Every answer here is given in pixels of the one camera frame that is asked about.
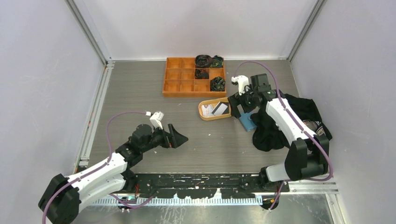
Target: wooden compartment tray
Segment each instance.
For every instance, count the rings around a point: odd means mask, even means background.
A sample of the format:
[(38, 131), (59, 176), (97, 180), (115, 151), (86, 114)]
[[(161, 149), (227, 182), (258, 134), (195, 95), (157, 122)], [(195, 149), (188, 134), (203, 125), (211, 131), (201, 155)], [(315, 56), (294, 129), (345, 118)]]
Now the wooden compartment tray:
[(228, 113), (227, 113), (227, 114), (221, 114), (221, 115), (213, 116), (213, 117), (205, 117), (205, 116), (203, 116), (203, 114), (202, 114), (202, 107), (201, 107), (202, 105), (209, 105), (209, 104), (212, 104), (213, 107), (214, 107), (214, 106), (217, 105), (218, 102), (228, 103), (228, 98), (227, 98), (227, 97), (224, 97), (224, 98), (220, 98), (220, 99), (205, 100), (205, 101), (202, 101), (202, 102), (198, 105), (199, 115), (200, 115), (200, 117), (201, 117), (202, 120), (209, 121), (209, 120), (217, 120), (217, 119), (221, 119), (221, 118), (230, 118), (230, 117), (231, 117), (231, 107), (230, 107), (229, 104), (228, 104)]
[(168, 57), (166, 59), (163, 95), (165, 97), (225, 97), (227, 89), (210, 91), (210, 81), (220, 76), (226, 79), (225, 64), (222, 68), (204, 68), (209, 79), (195, 79), (194, 57)]

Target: white wall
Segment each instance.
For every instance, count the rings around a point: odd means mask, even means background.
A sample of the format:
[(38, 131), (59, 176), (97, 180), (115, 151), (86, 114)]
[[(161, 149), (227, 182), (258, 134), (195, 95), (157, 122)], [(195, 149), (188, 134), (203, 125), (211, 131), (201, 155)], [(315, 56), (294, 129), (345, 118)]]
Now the white wall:
[(395, 222), (396, 2), (330, 0), (292, 63), (301, 97), (333, 134), (334, 176), (353, 224)]
[(71, 174), (103, 64), (62, 0), (0, 7), (0, 223), (41, 223), (51, 178)]
[(79, 0), (112, 59), (287, 58), (316, 0)]

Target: black rolled cloth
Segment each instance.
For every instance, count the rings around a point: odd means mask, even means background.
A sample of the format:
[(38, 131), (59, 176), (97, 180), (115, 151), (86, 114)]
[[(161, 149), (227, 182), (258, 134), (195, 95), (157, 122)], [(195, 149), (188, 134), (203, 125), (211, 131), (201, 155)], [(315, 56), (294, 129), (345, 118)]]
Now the black rolled cloth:
[[(317, 135), (325, 134), (329, 140), (332, 139), (332, 135), (323, 124), (319, 110), (312, 99), (297, 98), (289, 94), (285, 94), (285, 97), (290, 107), (307, 127)], [(258, 150), (268, 152), (271, 149), (290, 147), (280, 127), (265, 112), (265, 107), (261, 107), (258, 113), (252, 114), (251, 119), (257, 126), (253, 134), (253, 145)]]

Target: metal floor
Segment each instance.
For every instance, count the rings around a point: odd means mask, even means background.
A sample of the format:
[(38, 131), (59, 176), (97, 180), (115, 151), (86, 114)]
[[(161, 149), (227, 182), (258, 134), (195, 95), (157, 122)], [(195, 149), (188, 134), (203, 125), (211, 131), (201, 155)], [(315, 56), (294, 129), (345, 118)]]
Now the metal floor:
[[(284, 93), (298, 96), (288, 61), (263, 61), (277, 76)], [(226, 61), (227, 96), (237, 91), (230, 78), (241, 61)], [(95, 134), (89, 166), (108, 156), (105, 127), (107, 121), (120, 112), (141, 110), (165, 113), (162, 124), (172, 123), (176, 130), (189, 137), (189, 141), (176, 149), (156, 148), (146, 152), (136, 173), (258, 173), (264, 166), (284, 161), (287, 149), (262, 152), (252, 144), (253, 131), (246, 132), (235, 118), (203, 121), (198, 104), (207, 98), (164, 98), (162, 96), (165, 61), (116, 62)], [(257, 75), (266, 72), (256, 64), (245, 64), (240, 75)], [(109, 134), (113, 148), (127, 141), (139, 124), (150, 124), (147, 116), (124, 115), (113, 121)], [(259, 205), (179, 206), (177, 204), (145, 206), (131, 213), (121, 213), (109, 204), (93, 205), (84, 209), (74, 223), (113, 224), (190, 224), (190, 223), (304, 223), (333, 224), (337, 210), (338, 191), (328, 190), (320, 183), (312, 189), (301, 183), (301, 189), (282, 194), (280, 206), (270, 214)]]
[[(284, 93), (298, 96), (290, 64), (286, 60), (263, 61), (276, 75)], [(231, 76), (241, 61), (225, 61), (227, 96), (237, 92)], [(89, 166), (108, 156), (105, 127), (115, 114), (124, 111), (162, 111), (162, 124), (172, 123), (189, 141), (176, 149), (161, 147), (146, 152), (143, 161), (133, 167), (136, 173), (257, 173), (262, 167), (284, 161), (287, 149), (262, 152), (252, 144), (253, 131), (246, 132), (238, 119), (203, 121), (198, 104), (209, 98), (165, 98), (162, 95), (165, 61), (116, 62), (99, 119)], [(245, 64), (238, 74), (265, 73), (257, 64)], [(118, 117), (109, 129), (113, 148), (128, 140), (139, 124), (150, 124), (147, 116), (132, 114)]]
[(259, 205), (144, 206), (121, 213), (115, 206), (90, 206), (74, 224), (333, 224), (326, 195), (283, 195), (271, 213)]

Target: orange wooden tray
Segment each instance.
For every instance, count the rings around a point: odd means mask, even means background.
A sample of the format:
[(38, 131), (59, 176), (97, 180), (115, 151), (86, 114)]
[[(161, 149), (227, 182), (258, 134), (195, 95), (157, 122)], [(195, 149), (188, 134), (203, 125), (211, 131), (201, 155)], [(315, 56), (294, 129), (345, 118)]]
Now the orange wooden tray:
[(226, 79), (225, 64), (222, 68), (205, 68), (209, 79), (195, 79), (194, 57), (168, 57), (166, 59), (163, 95), (165, 97), (225, 97), (222, 92), (210, 91), (210, 81), (220, 76)]

